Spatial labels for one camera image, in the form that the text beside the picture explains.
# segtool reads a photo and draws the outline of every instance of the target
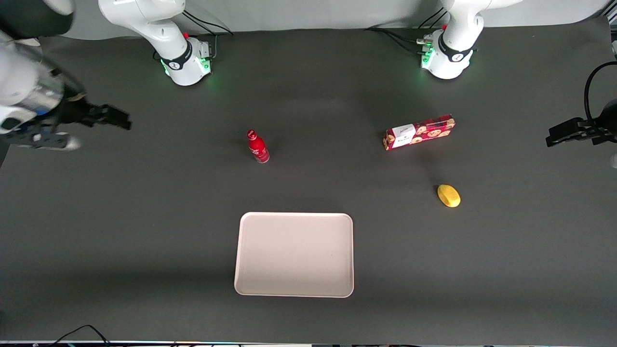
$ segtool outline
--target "yellow toy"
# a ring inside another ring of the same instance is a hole
[[[448,207],[457,207],[461,203],[461,197],[453,186],[440,185],[437,187],[437,195]]]

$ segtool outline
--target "red cookie box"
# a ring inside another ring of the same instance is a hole
[[[386,151],[389,151],[392,148],[448,136],[454,125],[456,125],[454,118],[448,114],[418,123],[391,128],[386,131],[384,136],[384,148],[386,148]]]

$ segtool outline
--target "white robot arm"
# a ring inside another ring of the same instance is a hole
[[[78,140],[57,132],[60,124],[112,124],[130,129],[128,114],[95,106],[60,68],[17,40],[65,33],[72,0],[0,1],[0,140],[31,148],[68,151]],[[37,20],[31,20],[32,13]]]
[[[210,73],[208,43],[185,38],[169,19],[184,11],[184,0],[99,0],[99,8],[112,24],[148,40],[176,84],[193,85]]]
[[[426,35],[422,69],[445,80],[458,77],[469,66],[473,45],[484,28],[484,19],[478,12],[498,9],[522,0],[442,0],[450,14],[447,28]]]

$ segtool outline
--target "table surface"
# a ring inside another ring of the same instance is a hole
[[[45,40],[134,128],[70,125],[78,151],[9,150],[0,339],[93,324],[110,340],[617,346],[616,148],[544,141],[584,116],[587,76],[614,59],[607,21],[488,28],[477,46],[444,81],[380,33],[241,33],[182,88],[144,40]],[[594,114],[616,77],[594,81]],[[389,127],[448,113],[448,137],[381,146]],[[353,295],[238,295],[247,211],[351,215]]]

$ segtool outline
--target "rectangular tray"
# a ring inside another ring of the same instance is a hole
[[[346,298],[354,290],[353,221],[343,213],[248,212],[234,287],[241,295]]]

